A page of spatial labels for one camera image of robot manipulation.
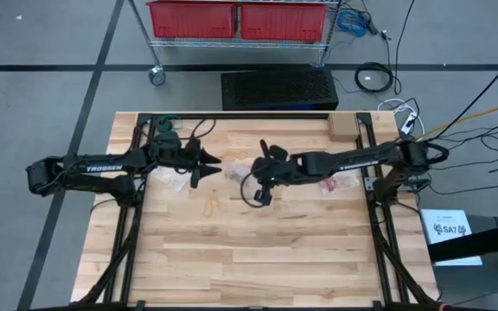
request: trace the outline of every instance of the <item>white cable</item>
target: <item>white cable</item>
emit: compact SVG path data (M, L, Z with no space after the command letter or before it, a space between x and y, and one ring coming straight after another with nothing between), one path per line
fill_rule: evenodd
M401 105L397 106L397 108L395 108L395 110L393 110L393 114L398 114L400 112L403 112L405 110L410 110L411 112L413 113L416 113L416 111L414 110L414 108L412 108L411 106L407 105L406 104L406 101L401 99L401 98L391 98L391 99L387 99L387 100L383 100L381 101L379 104L378 104L378 107L376 108L378 111L381 110L381 106L383 104L386 104L386 103L392 103L392 102L398 102L398 103L401 103ZM417 117L417 120L418 122L420 123L420 128L422 130L422 135L425 134L425 127L424 127L424 123L422 122L422 119L420 118L420 116Z

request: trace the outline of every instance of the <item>red object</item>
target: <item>red object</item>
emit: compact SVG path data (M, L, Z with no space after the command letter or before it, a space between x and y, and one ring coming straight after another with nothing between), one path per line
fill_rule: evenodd
M234 3L157 1L150 7L155 37L233 38Z
M327 9L322 4L241 4L241 38L321 41Z

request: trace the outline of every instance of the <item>black metal frame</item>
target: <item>black metal frame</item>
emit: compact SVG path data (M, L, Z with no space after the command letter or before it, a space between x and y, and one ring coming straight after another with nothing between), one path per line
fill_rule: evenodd
M153 121L158 117L161 117L163 114L150 114L150 113L140 113L137 116L137 126L143 127L146 124L149 125L150 131L148 136L152 137L155 133L155 127L153 126ZM329 114L328 113L295 113L295 112L287 112L287 113L273 113L273 112L265 112L265 113L179 113L182 119L326 119ZM375 137L374 137L374 128L372 124L372 118L369 112L362 112L356 114L357 119L364 124L367 129L367 139L369 144L375 145ZM134 143L132 144L133 148L139 146L141 141L141 131L137 131L134 134ZM357 137L356 148L363 148L362 134ZM376 165L374 167L375 174L377 177L381 178L383 175L381 173L381 167ZM126 227L126 219L129 212L129 209L122 209L117 223L117 232L114 239L113 245L113 258L109 267L105 270L104 275L107 274L109 277L106 280L102 280L103 277L99 280L98 283L106 284L105 287L105 295L103 304L94 304L97 301L99 295L93 295L88 304L73 304L68 307L64 307L63 310L136 310L136 311L144 311L144 310L155 310L155 311L165 311L165 310L197 310L197 311L381 311L383 309L390 311L425 311L425 310L438 310L439 306L429 297L425 297L425 294L422 292L421 288L416 284L416 282L412 279L410 273L406 270L403 264L400 262L399 248L397 246L397 239L395 237L395 230L393 226L393 217L389 211L388 206L382 206L386 217L386 233L387 239L383 237L381 230L378 225L378 218L376 215L376 200L374 197L373 190L367 190L366 178L369 177L369 173L367 168L362 168L362 180L363 187L366 193L367 198L367 206L370 218L370 226L373 235L374 241L374 249L376 253L378 271L380 275L380 286L382 290L382 295L384 298L385 307L381 306L379 301L373 301L373 306L369 308L268 308L268 307L259 307L259 308L210 308L210 307L177 307L177 308L169 308L169 307L145 307L144 301L139 301L136 307L127 307L128 297L130 293L130 285L131 278L133 272L133 264L135 262L136 255L136 246L137 246L137 237L139 235L139 225L141 223L142 218L142 210L144 200L140 200L140 202L134 206L134 216L132 220L131 231L129 233L129 237L123 243L124 231ZM141 176L142 183L144 184L147 180L147 175ZM141 190L141 196L144 197L145 187ZM118 263L122 261L124 256L126 258L126 267L124 271L124 279L122 282L122 288L120 292L120 299L118 302L112 301L112 294L114 289L114 284L116 281L116 267L118 267ZM399 288L399 296L401 298L401 302L393 302L392 292L389 286L389 280L387 275L387 267L385 258L387 257L392 263L396 276L397 283ZM410 304L408 302L408 294L406 292L406 286L412 291L414 289L413 294L417 296L417 301L419 304ZM61 310L61 308L48 308L47 310ZM471 310L469 308L454 308L452 310Z

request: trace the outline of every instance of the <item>caster wheel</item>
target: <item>caster wheel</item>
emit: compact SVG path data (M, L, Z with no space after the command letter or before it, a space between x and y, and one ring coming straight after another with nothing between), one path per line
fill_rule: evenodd
M153 67L149 70L149 81L153 86L161 86L166 82L166 74L162 67Z

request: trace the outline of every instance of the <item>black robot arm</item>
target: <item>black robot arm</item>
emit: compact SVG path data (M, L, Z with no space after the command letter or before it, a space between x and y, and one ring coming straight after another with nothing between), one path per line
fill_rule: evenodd
M174 168L178 173L191 173L190 185L196 188L205 176L220 172L207 164L220 159L201 148L201 141L191 138L182 147L174 131L159 134L144 146L123 155L50 156L26 168L29 190L46 196L61 189L109 193L119 205L132 205L136 198L134 176L149 173L158 166ZM91 173L124 171L127 175L105 178Z
M425 173L430 165L442 162L449 156L446 148L434 143L401 141L337 154L324 151L304 152L291 155L288 160L286 150L277 145L268 149L264 140L261 140L260 144L264 157L255 160L251 172L262 187L254 196L262 206L270 205L271 189L275 186L316 183L337 172L379 164L393 167L384 182L374 184L379 194L376 199L387 200L387 196L392 196L393 191L396 192L406 179ZM429 159L430 148L440 151L441 154Z

